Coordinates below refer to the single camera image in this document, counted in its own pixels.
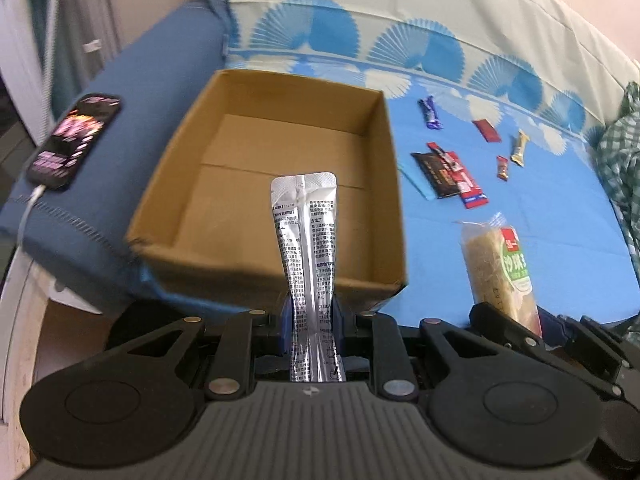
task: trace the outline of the phone screen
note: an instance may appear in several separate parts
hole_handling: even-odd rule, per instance
[[[100,94],[82,97],[41,147],[28,169],[29,179],[50,189],[68,185],[119,110],[119,98]]]

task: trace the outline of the open brown box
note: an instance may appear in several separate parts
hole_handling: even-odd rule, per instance
[[[171,292],[274,310],[287,283],[271,181],[318,171],[338,181],[337,297],[370,308],[406,283],[382,92],[279,73],[216,73],[164,152],[127,240]]]

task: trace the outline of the charging cable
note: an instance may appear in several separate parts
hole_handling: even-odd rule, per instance
[[[31,210],[33,206],[35,206],[38,199],[42,196],[44,191],[47,189],[47,186],[44,184],[40,184],[37,188],[33,190],[31,196],[29,197],[29,201],[27,202],[26,207],[24,208],[24,213],[22,213],[22,218],[20,219],[20,225],[18,226],[18,248],[22,248],[22,242],[24,240],[24,230],[27,227],[27,220],[29,219],[29,215],[31,214]]]

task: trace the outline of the blue sofa armrest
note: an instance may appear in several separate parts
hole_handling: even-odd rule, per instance
[[[167,142],[211,75],[224,65],[225,27],[207,4],[186,4],[126,48],[85,89],[122,98],[122,110],[68,190],[46,191],[29,218],[24,250],[105,313],[149,296],[125,234]],[[33,186],[24,174],[0,213],[17,235]]]

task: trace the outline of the checkered cloth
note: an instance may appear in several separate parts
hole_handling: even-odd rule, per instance
[[[620,118],[596,149],[596,170],[620,223],[640,282],[640,88],[631,82]]]

